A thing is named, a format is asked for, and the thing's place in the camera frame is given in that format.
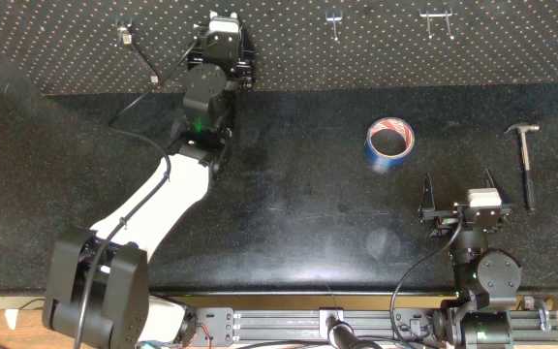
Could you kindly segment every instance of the perforated panel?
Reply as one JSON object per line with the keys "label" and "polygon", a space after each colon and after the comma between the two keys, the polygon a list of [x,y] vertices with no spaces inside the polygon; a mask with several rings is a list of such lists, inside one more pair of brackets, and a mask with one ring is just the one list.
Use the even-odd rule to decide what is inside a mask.
{"label": "perforated panel", "polygon": [[[140,92],[150,77],[115,47],[115,21],[163,75],[210,10],[237,12],[257,90],[558,81],[558,1],[0,0],[0,51],[46,94]],[[452,10],[449,18],[430,14]],[[341,12],[339,41],[326,13]],[[182,91],[185,68],[162,91]]]}

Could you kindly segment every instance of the hammer head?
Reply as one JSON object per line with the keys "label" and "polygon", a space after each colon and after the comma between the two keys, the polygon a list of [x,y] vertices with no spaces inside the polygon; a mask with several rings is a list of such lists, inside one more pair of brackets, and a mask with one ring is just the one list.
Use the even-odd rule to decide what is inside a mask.
{"label": "hammer head", "polygon": [[518,130],[518,133],[525,133],[528,131],[539,131],[540,125],[529,125],[526,122],[518,122],[510,126],[510,128],[508,128],[508,130],[505,131],[505,134],[507,134],[511,130]]}

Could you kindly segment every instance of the wooden surface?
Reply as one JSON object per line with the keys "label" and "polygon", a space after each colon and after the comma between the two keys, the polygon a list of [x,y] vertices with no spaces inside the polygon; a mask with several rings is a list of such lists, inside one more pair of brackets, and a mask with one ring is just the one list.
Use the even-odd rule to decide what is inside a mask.
{"label": "wooden surface", "polygon": [[[16,330],[8,328],[4,310],[0,310],[0,345],[16,348],[72,348],[73,340],[43,327],[42,311],[22,310],[16,319]],[[541,346],[539,349],[558,349],[558,346]]]}

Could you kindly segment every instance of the speckled black countertop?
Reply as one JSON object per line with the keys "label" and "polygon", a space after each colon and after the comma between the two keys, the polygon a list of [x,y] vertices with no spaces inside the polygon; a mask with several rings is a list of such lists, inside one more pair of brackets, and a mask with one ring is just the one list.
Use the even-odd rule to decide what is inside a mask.
{"label": "speckled black countertop", "polygon": [[[160,156],[104,126],[132,96],[46,99],[23,79],[3,80],[6,72],[0,67],[0,294],[35,294],[57,235],[111,213]],[[181,98],[152,96],[121,125],[164,142],[164,111]],[[401,167],[377,174],[363,138],[383,116],[408,121],[417,142]],[[528,136],[533,216],[523,209],[517,136],[503,136],[518,121],[542,128]],[[389,293],[443,243],[416,221],[423,175],[431,173],[444,209],[481,186],[487,167],[516,203],[490,246],[521,261],[521,291],[558,293],[558,85],[251,93],[239,100],[236,133],[223,177],[152,258],[152,290],[325,293],[327,284]],[[452,284],[442,255],[404,290],[448,294]]]}

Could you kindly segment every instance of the roll of tape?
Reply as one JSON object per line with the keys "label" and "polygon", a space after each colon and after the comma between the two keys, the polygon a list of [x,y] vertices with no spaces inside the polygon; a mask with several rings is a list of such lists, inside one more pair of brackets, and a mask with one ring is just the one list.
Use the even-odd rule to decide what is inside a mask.
{"label": "roll of tape", "polygon": [[[404,139],[406,146],[404,151],[395,155],[387,155],[376,149],[372,143],[372,137],[382,130],[391,130],[398,133]],[[395,117],[386,117],[374,122],[367,131],[365,152],[375,165],[375,168],[385,170],[401,164],[411,150],[413,150],[413,145],[415,145],[415,133],[406,121]]]}

